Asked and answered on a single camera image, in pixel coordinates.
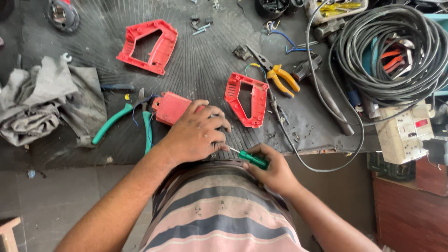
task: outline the left hand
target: left hand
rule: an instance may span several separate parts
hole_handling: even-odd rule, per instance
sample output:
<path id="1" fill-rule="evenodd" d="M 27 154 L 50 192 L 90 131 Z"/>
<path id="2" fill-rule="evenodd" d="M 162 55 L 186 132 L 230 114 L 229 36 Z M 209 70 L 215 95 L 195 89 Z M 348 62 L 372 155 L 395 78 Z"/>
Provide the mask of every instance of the left hand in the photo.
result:
<path id="1" fill-rule="evenodd" d="M 200 106 L 205 107 L 196 113 Z M 201 160 L 218 150 L 229 151 L 225 134 L 216 130 L 221 126 L 232 131 L 221 109 L 209 106 L 208 100 L 195 100 L 157 145 L 175 165 Z"/>

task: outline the black container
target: black container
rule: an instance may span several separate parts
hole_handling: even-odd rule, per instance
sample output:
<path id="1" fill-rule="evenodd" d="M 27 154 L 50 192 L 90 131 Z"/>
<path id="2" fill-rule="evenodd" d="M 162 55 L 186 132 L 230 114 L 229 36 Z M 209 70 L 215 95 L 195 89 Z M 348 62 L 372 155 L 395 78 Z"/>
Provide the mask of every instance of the black container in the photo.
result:
<path id="1" fill-rule="evenodd" d="M 285 14 L 290 15 L 297 13 L 304 4 L 304 0 L 289 0 L 289 6 L 286 9 Z"/>
<path id="2" fill-rule="evenodd" d="M 276 19 L 280 17 L 283 12 L 288 8 L 289 0 L 285 0 L 284 4 L 282 3 L 282 6 L 280 9 L 272 10 L 271 8 L 267 7 L 269 4 L 265 4 L 266 0 L 254 0 L 255 2 L 255 10 L 257 11 L 258 15 L 264 18 L 269 19 Z"/>

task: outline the red housing half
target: red housing half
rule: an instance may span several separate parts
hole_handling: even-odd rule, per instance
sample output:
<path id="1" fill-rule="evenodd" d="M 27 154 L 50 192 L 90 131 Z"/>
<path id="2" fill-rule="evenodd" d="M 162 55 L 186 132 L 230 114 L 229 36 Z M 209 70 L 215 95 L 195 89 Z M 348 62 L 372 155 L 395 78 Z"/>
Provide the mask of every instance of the red housing half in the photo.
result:
<path id="1" fill-rule="evenodd" d="M 252 86 L 250 103 L 251 118 L 247 118 L 241 103 L 238 100 L 241 82 Z M 246 127 L 259 128 L 263 124 L 264 111 L 266 109 L 266 96 L 269 85 L 264 82 L 254 80 L 242 74 L 232 73 L 227 81 L 224 100 L 228 102 L 232 110 L 238 116 L 242 124 Z"/>
<path id="2" fill-rule="evenodd" d="M 149 54 L 148 62 L 132 58 L 132 53 L 135 49 L 135 43 L 149 34 L 160 30 L 162 35 L 155 43 L 152 51 Z M 177 30 L 171 24 L 168 24 L 163 19 L 157 19 L 133 26 L 126 27 L 126 41 L 123 50 L 116 57 L 122 62 L 138 66 L 156 74 L 165 74 L 165 66 L 174 49 L 177 40 Z"/>

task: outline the red switch housing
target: red switch housing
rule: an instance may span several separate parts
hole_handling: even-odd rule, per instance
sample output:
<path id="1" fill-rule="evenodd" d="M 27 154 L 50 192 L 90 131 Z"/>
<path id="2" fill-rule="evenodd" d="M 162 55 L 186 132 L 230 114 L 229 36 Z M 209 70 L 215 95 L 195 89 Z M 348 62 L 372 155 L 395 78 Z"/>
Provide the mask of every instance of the red switch housing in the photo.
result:
<path id="1" fill-rule="evenodd" d="M 162 35 L 155 43 L 152 51 L 149 54 L 148 62 L 133 58 L 132 53 L 135 49 L 135 43 L 149 34 L 161 30 Z M 165 66 L 174 49 L 177 40 L 177 30 L 171 24 L 168 24 L 163 19 L 148 21 L 145 23 L 126 27 L 126 41 L 123 50 L 116 57 L 122 62 L 138 66 L 145 70 L 156 74 L 165 74 Z"/>
<path id="2" fill-rule="evenodd" d="M 251 118 L 247 118 L 241 103 L 238 100 L 241 82 L 252 86 L 250 103 Z M 264 82 L 254 80 L 242 74 L 232 73 L 227 81 L 224 100 L 232 107 L 232 110 L 246 127 L 259 128 L 263 124 L 264 111 L 266 109 L 266 96 L 269 85 Z"/>
<path id="3" fill-rule="evenodd" d="M 152 109 L 156 111 L 155 119 L 164 124 L 172 126 L 184 114 L 191 101 L 171 92 L 163 92 L 161 97 L 157 97 L 152 102 Z"/>

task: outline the yellow handled pliers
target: yellow handled pliers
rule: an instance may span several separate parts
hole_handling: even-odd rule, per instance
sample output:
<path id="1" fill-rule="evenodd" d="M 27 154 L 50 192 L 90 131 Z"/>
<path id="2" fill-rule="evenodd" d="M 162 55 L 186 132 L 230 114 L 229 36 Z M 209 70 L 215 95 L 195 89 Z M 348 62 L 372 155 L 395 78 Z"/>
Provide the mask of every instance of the yellow handled pliers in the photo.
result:
<path id="1" fill-rule="evenodd" d="M 266 69 L 266 77 L 267 79 L 273 79 L 275 85 L 277 88 L 280 89 L 282 94 L 288 98 L 293 98 L 294 94 L 289 91 L 283 84 L 280 82 L 278 75 L 282 77 L 292 88 L 295 92 L 299 92 L 300 87 L 297 84 L 297 82 L 294 80 L 294 78 L 285 70 L 281 68 L 281 64 L 279 65 L 273 65 L 272 63 L 267 60 L 267 58 L 254 49 L 250 48 L 248 45 L 246 45 L 249 51 L 252 53 L 254 58 L 258 60 L 260 65 L 262 65 Z"/>

